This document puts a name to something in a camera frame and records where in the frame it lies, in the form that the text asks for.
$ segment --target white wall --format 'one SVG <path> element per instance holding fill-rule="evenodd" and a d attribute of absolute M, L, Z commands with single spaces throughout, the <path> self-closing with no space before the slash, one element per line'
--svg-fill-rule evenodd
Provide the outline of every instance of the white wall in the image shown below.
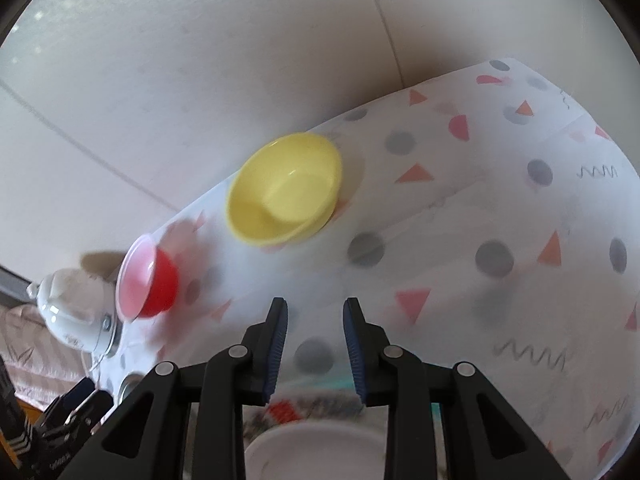
<path fill-rule="evenodd" d="M 640 70 L 597 0 L 34 0 L 17 25 L 0 264 L 29 278 L 125 250 L 274 137 L 494 57 L 563 86 L 640 163 Z"/>

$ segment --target red cup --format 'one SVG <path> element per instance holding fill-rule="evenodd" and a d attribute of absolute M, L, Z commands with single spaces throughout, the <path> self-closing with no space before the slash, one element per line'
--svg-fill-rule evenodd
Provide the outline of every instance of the red cup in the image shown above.
<path fill-rule="evenodd" d="M 178 295 L 178 269 L 169 255 L 142 235 L 127 251 L 116 282 L 116 311 L 123 321 L 169 310 Z"/>

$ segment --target pink triangle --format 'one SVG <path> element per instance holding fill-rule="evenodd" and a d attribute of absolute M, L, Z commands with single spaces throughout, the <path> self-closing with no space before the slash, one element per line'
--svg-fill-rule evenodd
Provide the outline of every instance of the pink triangle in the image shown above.
<path fill-rule="evenodd" d="M 529 103 L 527 103 L 526 101 L 524 101 L 516 110 L 517 114 L 520 115 L 526 115 L 526 116 L 533 116 L 533 110 L 531 109 L 531 107 L 529 106 Z"/>
<path fill-rule="evenodd" d="M 431 293 L 430 288 L 419 288 L 416 290 L 404 290 L 402 292 L 396 292 L 396 300 L 400 304 L 400 308 L 404 311 L 406 316 L 411 321 L 411 324 L 415 324 L 418 321 L 418 316 L 422 312 L 422 308 Z"/>
<path fill-rule="evenodd" d="M 560 237 L 558 231 L 554 231 L 538 256 L 538 263 L 552 267 L 560 267 L 562 265 L 562 252 L 560 250 Z"/>
<path fill-rule="evenodd" d="M 427 98 L 417 90 L 414 90 L 413 88 L 409 90 L 409 106 L 423 103 L 426 100 Z"/>
<path fill-rule="evenodd" d="M 456 115 L 449 121 L 449 133 L 458 140 L 469 140 L 469 126 L 466 123 L 466 115 Z"/>
<path fill-rule="evenodd" d="M 200 229 L 207 221 L 207 217 L 204 215 L 204 211 L 201 211 L 200 214 L 198 215 L 198 218 L 196 218 L 196 223 L 193 225 L 193 230 L 197 231 L 198 229 Z"/>
<path fill-rule="evenodd" d="M 604 444 L 602 444 L 602 447 L 598 450 L 598 465 L 600 465 L 600 463 L 604 460 L 604 457 L 606 457 L 612 444 L 613 439 L 607 440 Z"/>
<path fill-rule="evenodd" d="M 222 321 L 222 317 L 225 315 L 225 312 L 229 309 L 229 307 L 231 306 L 231 301 L 232 300 L 227 300 L 225 303 L 223 303 L 222 305 L 217 305 L 215 306 L 212 311 L 211 311 L 211 317 L 216 320 L 217 322 Z"/>
<path fill-rule="evenodd" d="M 433 175 L 420 164 L 414 164 L 396 180 L 396 184 L 402 184 L 403 182 L 428 182 L 429 180 L 433 180 Z"/>
<path fill-rule="evenodd" d="M 500 85 L 502 84 L 502 79 L 493 75 L 479 75 L 478 77 L 476 77 L 476 83 L 478 83 L 479 85 Z"/>
<path fill-rule="evenodd" d="M 630 330 L 631 332 L 638 331 L 638 313 L 636 312 L 637 308 L 638 308 L 638 304 L 636 303 L 634 305 L 634 310 L 631 313 L 631 316 L 629 316 L 629 319 L 626 320 L 625 329 Z"/>
<path fill-rule="evenodd" d="M 601 136 L 603 139 L 611 140 L 611 137 L 599 126 L 596 126 L 596 135 Z"/>

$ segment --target white tablecloth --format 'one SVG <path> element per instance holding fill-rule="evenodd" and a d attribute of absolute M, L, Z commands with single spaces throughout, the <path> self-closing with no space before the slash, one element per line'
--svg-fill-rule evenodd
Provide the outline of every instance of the white tablecloth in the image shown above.
<path fill-rule="evenodd" d="M 640 182 L 569 95 L 513 59 L 465 68 L 322 124 L 344 159 L 334 218 L 261 250 L 225 225 L 230 178 L 155 233 L 173 309 L 124 328 L 100 386 L 208 360 L 286 298 L 279 390 L 351 385 L 342 304 L 424 361 L 475 363 L 575 480 L 638 426 Z"/>

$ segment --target white plate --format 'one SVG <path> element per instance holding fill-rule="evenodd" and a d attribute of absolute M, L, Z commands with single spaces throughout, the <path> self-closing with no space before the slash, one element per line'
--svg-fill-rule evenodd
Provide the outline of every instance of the white plate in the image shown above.
<path fill-rule="evenodd" d="M 286 424 L 246 449 L 247 480 L 382 480 L 385 435 L 345 422 Z"/>

